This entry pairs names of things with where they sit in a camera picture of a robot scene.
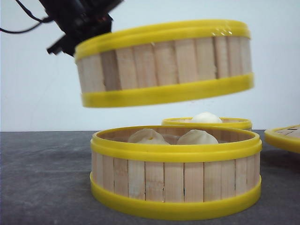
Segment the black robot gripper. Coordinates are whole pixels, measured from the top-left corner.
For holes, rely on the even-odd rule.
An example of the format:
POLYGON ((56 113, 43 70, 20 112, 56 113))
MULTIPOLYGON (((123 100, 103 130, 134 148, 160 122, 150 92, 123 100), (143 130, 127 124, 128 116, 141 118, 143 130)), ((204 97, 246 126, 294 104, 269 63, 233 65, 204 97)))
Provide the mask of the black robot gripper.
POLYGON ((41 0, 48 16, 64 35, 47 48, 49 54, 60 52, 73 56, 81 42, 111 32, 113 19, 109 12, 121 0, 41 0))

